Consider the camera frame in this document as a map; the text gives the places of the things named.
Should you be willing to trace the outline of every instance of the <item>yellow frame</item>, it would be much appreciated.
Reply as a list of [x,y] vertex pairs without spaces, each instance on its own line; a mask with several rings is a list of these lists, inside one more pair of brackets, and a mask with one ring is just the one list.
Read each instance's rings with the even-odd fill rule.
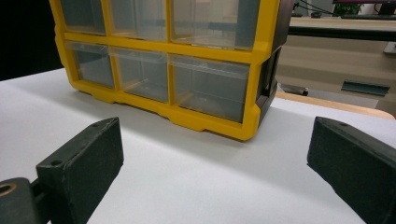
[[[256,94],[260,78],[262,64],[272,54],[276,18],[280,0],[261,0],[257,31],[252,50],[236,49],[211,49],[195,47],[171,42],[172,22],[171,0],[164,0],[166,7],[166,41],[154,42],[137,40],[127,37],[113,36],[110,33],[110,19],[108,0],[101,0],[106,35],[87,35],[67,32],[60,0],[49,0],[53,17],[55,19],[55,41],[64,65],[70,84],[77,90],[87,92],[93,97],[108,103],[125,103],[137,106],[163,117],[169,118],[173,123],[193,129],[195,131],[209,130],[214,133],[224,134],[240,140],[248,140],[257,132],[260,123],[261,110],[256,105]],[[244,117],[242,123],[221,119],[200,112],[181,108],[175,105],[174,81],[172,66],[168,65],[168,95],[169,101],[161,103],[147,98],[139,97],[124,92],[120,88],[120,78],[117,75],[115,59],[110,57],[114,77],[114,89],[95,85],[91,82],[79,80],[74,56],[71,50],[65,48],[65,41],[77,41],[91,44],[102,44],[112,47],[130,49],[155,50],[166,53],[194,56],[218,61],[230,61],[236,63],[248,63],[250,65],[247,80],[247,94],[245,101]]]

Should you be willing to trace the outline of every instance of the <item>white tabletop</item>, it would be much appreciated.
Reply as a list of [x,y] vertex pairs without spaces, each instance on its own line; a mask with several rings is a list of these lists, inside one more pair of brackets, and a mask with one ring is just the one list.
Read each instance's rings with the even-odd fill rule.
[[89,223],[363,223],[306,165],[315,116],[396,147],[396,121],[275,99],[245,143],[76,91],[63,69],[0,82],[0,180],[119,117],[125,162]]

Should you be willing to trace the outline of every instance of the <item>black wire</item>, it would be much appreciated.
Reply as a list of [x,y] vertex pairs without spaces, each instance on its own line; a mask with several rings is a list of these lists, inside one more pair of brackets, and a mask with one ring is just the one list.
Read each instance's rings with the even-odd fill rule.
[[302,3],[305,3],[307,6],[311,6],[311,7],[313,7],[313,8],[316,8],[316,9],[317,9],[317,11],[318,11],[318,10],[320,10],[320,12],[323,12],[323,13],[327,13],[327,14],[331,14],[331,15],[333,15],[333,13],[332,13],[332,12],[330,12],[330,11],[326,11],[326,10],[324,10],[323,8],[320,8],[320,7],[315,7],[314,5],[311,5],[311,4],[307,3],[305,0],[300,0],[300,2],[302,2]]
[[374,4],[374,11],[376,11],[377,13],[379,13],[378,9],[376,9],[376,4]]
[[302,7],[302,8],[304,8],[304,9],[308,9],[308,10],[311,10],[311,11],[314,11],[314,12],[321,12],[321,13],[324,13],[324,14],[330,14],[330,15],[333,15],[333,16],[338,16],[337,14],[334,14],[334,13],[331,13],[331,12],[328,12],[328,11],[319,11],[319,10],[315,10],[315,9],[311,9],[311,8],[307,8],[307,7]]

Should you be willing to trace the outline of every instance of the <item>plastic drawer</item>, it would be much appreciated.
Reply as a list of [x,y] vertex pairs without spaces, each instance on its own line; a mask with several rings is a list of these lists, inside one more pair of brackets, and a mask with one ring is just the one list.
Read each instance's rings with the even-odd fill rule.
[[242,122],[248,64],[220,63],[171,55],[176,103],[184,108]]
[[108,46],[71,41],[65,46],[74,53],[79,79],[114,88]]
[[61,0],[68,31],[105,35],[101,0]]
[[172,41],[251,49],[260,0],[173,0]]
[[111,48],[121,88],[149,99],[168,101],[167,60],[163,52]]
[[163,0],[109,0],[111,34],[165,41]]

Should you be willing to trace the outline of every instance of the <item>storage box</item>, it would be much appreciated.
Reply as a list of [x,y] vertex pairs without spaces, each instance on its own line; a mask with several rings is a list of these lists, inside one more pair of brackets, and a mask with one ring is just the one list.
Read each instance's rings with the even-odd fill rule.
[[165,41],[163,0],[108,0],[111,34]]
[[78,42],[66,42],[65,45],[73,51],[81,80],[114,88],[107,46]]
[[166,54],[163,52],[112,48],[121,88],[161,102],[168,101]]
[[60,0],[68,31],[105,35],[100,0]]
[[223,119],[242,122],[248,64],[221,63],[172,55],[176,104]]
[[195,131],[240,140],[257,132],[293,1],[49,1],[74,88]]

